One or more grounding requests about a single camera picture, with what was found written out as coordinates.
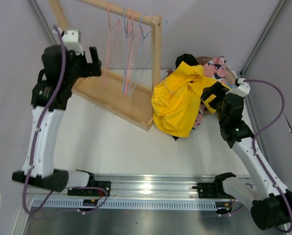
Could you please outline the pink patterned shorts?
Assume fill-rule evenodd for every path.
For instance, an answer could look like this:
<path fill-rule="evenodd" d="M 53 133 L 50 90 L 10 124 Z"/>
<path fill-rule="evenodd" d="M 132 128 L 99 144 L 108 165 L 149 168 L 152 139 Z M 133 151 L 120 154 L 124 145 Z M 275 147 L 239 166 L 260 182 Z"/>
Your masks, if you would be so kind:
<path fill-rule="evenodd" d="M 207 77 L 215 78 L 217 81 L 226 84 L 226 59 L 220 57 L 197 57 L 197 62 L 204 67 L 204 75 Z M 195 119 L 193 129 L 198 129 L 203 118 L 203 113 L 208 111 L 204 103 L 200 103 L 197 117 Z"/>

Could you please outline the yellow shorts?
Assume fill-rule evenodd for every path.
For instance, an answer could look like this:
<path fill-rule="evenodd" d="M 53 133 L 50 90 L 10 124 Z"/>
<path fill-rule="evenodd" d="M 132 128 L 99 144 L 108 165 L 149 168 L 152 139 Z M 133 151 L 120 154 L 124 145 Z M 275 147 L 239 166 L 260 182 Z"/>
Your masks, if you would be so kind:
<path fill-rule="evenodd" d="M 211 114 L 216 112 L 209 105 L 214 95 L 206 101 L 201 100 L 203 89 L 216 82 L 228 88 L 224 78 L 205 76 L 202 65 L 190 66 L 181 62 L 176 70 L 153 90 L 151 104 L 156 127 L 175 138 L 187 138 L 194 128 L 202 106 Z"/>

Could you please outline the black shorts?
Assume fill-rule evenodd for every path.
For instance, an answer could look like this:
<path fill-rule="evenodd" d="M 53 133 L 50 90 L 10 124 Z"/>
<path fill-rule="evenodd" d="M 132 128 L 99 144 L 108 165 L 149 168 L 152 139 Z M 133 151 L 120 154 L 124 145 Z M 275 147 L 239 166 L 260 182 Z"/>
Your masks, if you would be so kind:
<path fill-rule="evenodd" d="M 189 66 L 200 65 L 200 63 L 196 60 L 196 58 L 193 55 L 187 54 L 187 53 L 177 57 L 175 61 L 175 68 L 178 68 L 182 62 L 186 63 Z M 194 129 L 197 130 L 200 127 L 201 120 L 202 120 L 202 108 L 200 107 L 198 110 L 197 116 L 195 118 L 195 122 L 192 128 L 193 130 Z"/>

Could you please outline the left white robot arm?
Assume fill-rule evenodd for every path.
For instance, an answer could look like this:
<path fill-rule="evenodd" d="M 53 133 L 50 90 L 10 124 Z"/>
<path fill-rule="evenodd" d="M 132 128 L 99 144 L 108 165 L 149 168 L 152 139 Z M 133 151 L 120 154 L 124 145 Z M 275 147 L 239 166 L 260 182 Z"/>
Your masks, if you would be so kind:
<path fill-rule="evenodd" d="M 61 170 L 54 167 L 54 149 L 59 125 L 79 78 L 101 76 L 101 61 L 97 49 L 90 47 L 92 62 L 84 53 L 60 45 L 46 48 L 42 54 L 43 69 L 32 90 L 32 132 L 27 157 L 22 168 L 13 172 L 12 180 L 61 192 L 78 188 L 83 195 L 95 192 L 93 173 L 83 170 Z"/>

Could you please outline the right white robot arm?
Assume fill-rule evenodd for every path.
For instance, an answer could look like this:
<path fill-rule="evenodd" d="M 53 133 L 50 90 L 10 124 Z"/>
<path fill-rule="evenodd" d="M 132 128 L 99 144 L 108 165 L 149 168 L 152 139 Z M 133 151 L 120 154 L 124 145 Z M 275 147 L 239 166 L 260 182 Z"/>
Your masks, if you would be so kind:
<path fill-rule="evenodd" d="M 244 98 L 250 92 L 248 80 L 239 78 L 233 89 L 216 82 L 204 88 L 201 100 L 216 110 L 222 139 L 238 155 L 255 183 L 252 188 L 233 173 L 215 177 L 217 197 L 232 196 L 245 206 L 261 230 L 275 228 L 292 232 L 292 191 L 280 180 L 261 152 L 256 134 L 243 121 Z"/>

